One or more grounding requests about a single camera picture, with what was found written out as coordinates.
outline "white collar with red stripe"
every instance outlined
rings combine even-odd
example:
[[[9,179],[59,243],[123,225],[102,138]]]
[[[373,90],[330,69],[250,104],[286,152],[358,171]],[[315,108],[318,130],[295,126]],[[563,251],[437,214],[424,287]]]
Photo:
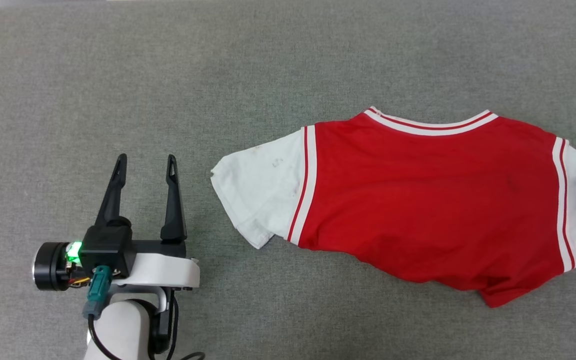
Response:
[[[418,121],[407,120],[397,116],[390,116],[383,114],[374,106],[371,106],[363,112],[372,120],[377,121],[382,125],[388,126],[391,129],[399,130],[400,132],[427,135],[427,136],[441,136],[441,135],[454,135],[470,130],[476,129],[482,125],[486,125],[491,121],[498,118],[493,112],[486,110],[477,114],[468,120],[453,122],[453,123],[423,123]]]

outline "garment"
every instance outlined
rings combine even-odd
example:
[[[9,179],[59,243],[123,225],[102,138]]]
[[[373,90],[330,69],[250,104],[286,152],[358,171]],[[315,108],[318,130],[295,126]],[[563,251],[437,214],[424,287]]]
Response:
[[[490,307],[576,268],[576,150],[484,111],[430,124],[374,107],[222,158],[212,185],[260,249],[272,235]]]

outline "led light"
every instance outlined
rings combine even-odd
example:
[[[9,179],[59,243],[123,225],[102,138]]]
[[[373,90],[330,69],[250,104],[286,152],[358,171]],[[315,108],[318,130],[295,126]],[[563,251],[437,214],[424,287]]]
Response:
[[[81,265],[82,261],[80,260],[80,248],[82,248],[81,241],[74,241],[70,243],[68,245],[68,249],[66,250],[66,259],[69,262]]]

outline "teal connector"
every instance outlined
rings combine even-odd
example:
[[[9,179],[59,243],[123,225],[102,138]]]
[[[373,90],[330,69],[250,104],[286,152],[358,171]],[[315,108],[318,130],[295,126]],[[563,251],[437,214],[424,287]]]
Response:
[[[110,283],[113,280],[113,271],[109,266],[98,266],[94,269],[94,275],[90,280],[90,287],[88,289],[86,305],[82,315],[87,319],[90,315],[94,319],[99,319],[102,310],[108,305],[110,297],[108,297],[108,290]]]

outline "sleeve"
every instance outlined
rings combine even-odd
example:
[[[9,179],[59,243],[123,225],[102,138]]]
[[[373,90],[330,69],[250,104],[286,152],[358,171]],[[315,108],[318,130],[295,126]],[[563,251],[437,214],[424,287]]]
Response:
[[[304,129],[225,156],[212,169],[212,187],[232,225],[256,249],[288,238],[305,164]]]

